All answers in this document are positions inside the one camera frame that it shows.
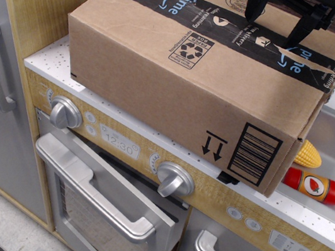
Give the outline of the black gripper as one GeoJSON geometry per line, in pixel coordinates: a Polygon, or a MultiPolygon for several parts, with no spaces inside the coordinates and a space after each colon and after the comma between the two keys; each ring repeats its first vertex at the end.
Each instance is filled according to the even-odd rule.
{"type": "MultiPolygon", "coordinates": [[[[254,22],[263,12],[269,0],[248,0],[245,17],[248,22],[254,22]]],[[[306,38],[312,30],[326,30],[335,17],[335,0],[315,0],[311,5],[305,0],[278,0],[294,12],[301,14],[292,32],[289,34],[283,48],[292,48],[306,38]]]]}

